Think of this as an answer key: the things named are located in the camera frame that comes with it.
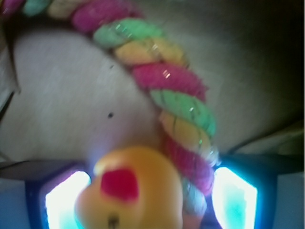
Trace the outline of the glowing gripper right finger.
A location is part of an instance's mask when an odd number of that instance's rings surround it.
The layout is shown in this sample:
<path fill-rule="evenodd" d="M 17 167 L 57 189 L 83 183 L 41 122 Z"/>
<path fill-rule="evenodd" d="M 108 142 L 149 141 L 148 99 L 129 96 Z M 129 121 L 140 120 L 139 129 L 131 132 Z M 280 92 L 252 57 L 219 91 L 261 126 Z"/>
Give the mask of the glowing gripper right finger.
<path fill-rule="evenodd" d="M 263 156 L 226 155 L 214 172 L 212 205 L 223 229 L 271 229 L 277 181 Z"/>

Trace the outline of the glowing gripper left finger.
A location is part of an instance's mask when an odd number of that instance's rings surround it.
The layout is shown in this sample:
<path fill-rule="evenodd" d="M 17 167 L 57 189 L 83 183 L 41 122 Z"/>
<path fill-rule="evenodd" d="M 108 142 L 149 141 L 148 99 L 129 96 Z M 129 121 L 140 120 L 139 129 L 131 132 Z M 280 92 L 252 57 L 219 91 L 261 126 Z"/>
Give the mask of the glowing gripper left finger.
<path fill-rule="evenodd" d="M 26 202 L 32 229 L 79 229 L 74 206 L 78 195 L 91 183 L 80 162 L 30 162 Z"/>

